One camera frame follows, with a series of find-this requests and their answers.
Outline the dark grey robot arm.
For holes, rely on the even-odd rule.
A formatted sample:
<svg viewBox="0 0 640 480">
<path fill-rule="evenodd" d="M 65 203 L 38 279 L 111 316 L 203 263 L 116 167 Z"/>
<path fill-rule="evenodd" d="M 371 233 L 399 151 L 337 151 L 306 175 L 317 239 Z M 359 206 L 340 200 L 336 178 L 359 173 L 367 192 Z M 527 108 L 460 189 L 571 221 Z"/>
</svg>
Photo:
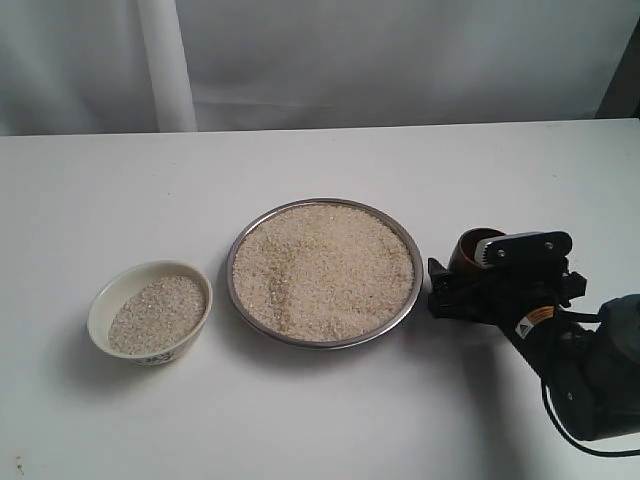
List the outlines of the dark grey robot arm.
<svg viewBox="0 0 640 480">
<path fill-rule="evenodd" d="M 639 297 L 572 311 L 587 287 L 569 269 L 572 247 L 564 231 L 469 230 L 447 265 L 429 259 L 428 308 L 497 327 L 540 378 L 556 429 L 582 445 L 639 430 Z"/>
</svg>

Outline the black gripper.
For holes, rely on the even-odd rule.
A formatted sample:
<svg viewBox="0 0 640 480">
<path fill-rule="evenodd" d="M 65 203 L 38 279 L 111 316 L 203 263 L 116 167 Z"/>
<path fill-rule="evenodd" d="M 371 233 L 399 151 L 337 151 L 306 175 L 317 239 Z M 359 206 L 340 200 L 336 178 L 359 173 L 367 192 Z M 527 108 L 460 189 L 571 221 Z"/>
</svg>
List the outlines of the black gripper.
<svg viewBox="0 0 640 480">
<path fill-rule="evenodd" d="M 561 260 L 572 247 L 564 231 L 525 232 L 480 240 L 469 269 L 445 268 L 429 258 L 428 309 L 436 319 L 529 333 L 585 295 L 587 279 Z"/>
</svg>

